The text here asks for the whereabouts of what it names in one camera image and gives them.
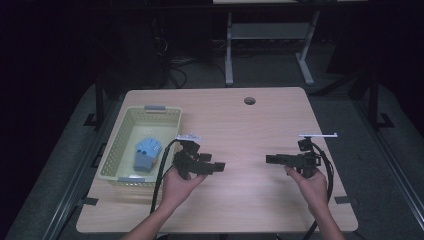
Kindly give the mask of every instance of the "gray carpet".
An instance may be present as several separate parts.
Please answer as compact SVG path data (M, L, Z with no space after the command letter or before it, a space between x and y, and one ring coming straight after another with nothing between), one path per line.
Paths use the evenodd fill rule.
M316 45L311 48L308 63L316 80L307 86L302 79L292 49L278 54L260 54L249 58L235 58L234 87L285 87L298 86L306 92L314 92L334 82L341 76L326 74L332 46ZM213 59L214 64L196 62L179 69L187 74L185 88L224 87L222 56ZM183 76L174 72L179 81ZM347 93L351 83L345 84L323 97L310 97L310 102L324 133L337 132L340 137L327 139L327 144L338 169L346 192L354 199L353 209L359 228L345 233L347 239L424 239L423 229L418 224L390 170L385 155L376 141L381 136L399 165L408 176L417 194L424 197L420 188L424 177L420 174L424 161L424 141L403 114L393 94L380 88L379 112L387 113L395 128L370 130L361 115L361 106L366 106L367 97L353 101ZM165 88L174 88L168 83ZM122 99L106 103L106 122L99 131L83 126L88 114L95 112L94 87L87 90L75 109L68 126L52 152L43 173L29 195L7 239L42 239L57 207L75 176L81 176L75 185L67 221L57 229L57 239L117 239L122 234L82 234L76 231L82 198L90 187L96 171L91 163L101 144L105 143L113 127ZM280 233L282 239L302 239L302 233ZM171 239L218 239L216 235L174 235ZM275 239L274 234L230 234L233 239ZM311 239L321 239L314 234Z

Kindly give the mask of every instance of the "person's right hand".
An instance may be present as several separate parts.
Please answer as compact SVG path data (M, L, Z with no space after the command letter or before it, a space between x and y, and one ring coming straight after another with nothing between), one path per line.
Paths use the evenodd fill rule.
M314 175L310 178L304 178L291 167L284 166L284 169L299 186L300 192L308 203L308 208L312 215L315 216L319 209L328 208L327 180L318 168L315 168Z

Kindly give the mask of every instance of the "wooden table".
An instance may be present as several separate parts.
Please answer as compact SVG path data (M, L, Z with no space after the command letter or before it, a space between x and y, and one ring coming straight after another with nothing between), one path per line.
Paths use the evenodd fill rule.
M256 103L245 104L246 97L254 98ZM211 153L212 162L226 163L224 172L208 176L194 190L161 232L299 232L310 227L314 219L295 182L285 174L282 165L265 163L267 154L300 153L299 133L321 133L303 89L130 91L111 136L116 134L125 109L137 105L181 107L182 133L201 136L204 140L200 152ZM332 161L324 139L312 140ZM346 196L337 166L334 167L330 209L342 231L353 231L358 223L351 205L334 200ZM130 231L148 216L152 192L149 187L113 186L96 176L88 197L98 202L95 206L84 205L78 231Z

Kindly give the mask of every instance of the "black tape piece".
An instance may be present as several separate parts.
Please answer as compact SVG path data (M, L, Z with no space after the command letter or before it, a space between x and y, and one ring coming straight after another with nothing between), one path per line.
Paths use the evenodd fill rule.
M358 206L358 200L355 198L350 198L348 196L342 196L342 197L334 197L334 200L336 200L337 204L346 204L350 203L352 206Z
M82 206L82 205L91 205L91 206L96 206L97 202L99 201L99 199L97 198L89 198L86 197L84 199L80 199L78 201L78 206Z

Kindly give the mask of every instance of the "dark background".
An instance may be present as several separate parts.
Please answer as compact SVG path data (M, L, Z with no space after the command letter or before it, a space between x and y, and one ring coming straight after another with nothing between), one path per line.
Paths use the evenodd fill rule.
M376 4L352 15L323 12L314 39L337 41L330 72L350 74L372 66L424 135L421 10L418 4L403 3ZM189 43L196 49L211 38L224 39L225 16L222 12L168 13L162 23L164 34L181 48ZM160 88L166 81L163 59L149 41L149 17L145 12L88 11L77 1L0 3L0 238L7 234L79 99L97 77L112 86L110 97L130 88ZM134 26L144 26L141 40L131 35ZM98 41L133 65L112 69L114 76L105 75L116 59ZM125 52L144 60L132 61L134 55ZM134 74L140 81L125 81Z

